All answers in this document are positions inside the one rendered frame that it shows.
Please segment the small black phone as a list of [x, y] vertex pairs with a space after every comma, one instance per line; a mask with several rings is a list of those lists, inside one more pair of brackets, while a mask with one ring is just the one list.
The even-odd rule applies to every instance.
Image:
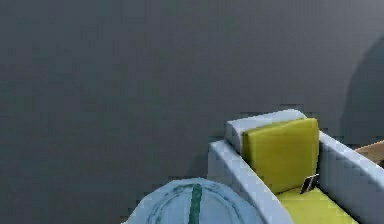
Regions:
[[304, 194], [306, 192], [312, 191], [317, 186], [318, 180], [318, 174], [306, 177], [304, 183], [301, 186], [300, 193]]

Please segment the green and white trash can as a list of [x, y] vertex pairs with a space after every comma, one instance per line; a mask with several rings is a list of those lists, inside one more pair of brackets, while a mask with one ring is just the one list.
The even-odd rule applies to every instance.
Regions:
[[121, 224], [264, 224], [259, 212], [225, 184], [173, 180], [146, 195]]

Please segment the brown wooden table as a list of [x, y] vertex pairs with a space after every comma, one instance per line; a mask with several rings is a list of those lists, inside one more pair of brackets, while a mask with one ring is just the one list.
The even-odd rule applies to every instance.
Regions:
[[360, 147], [356, 152], [384, 168], [384, 140]]

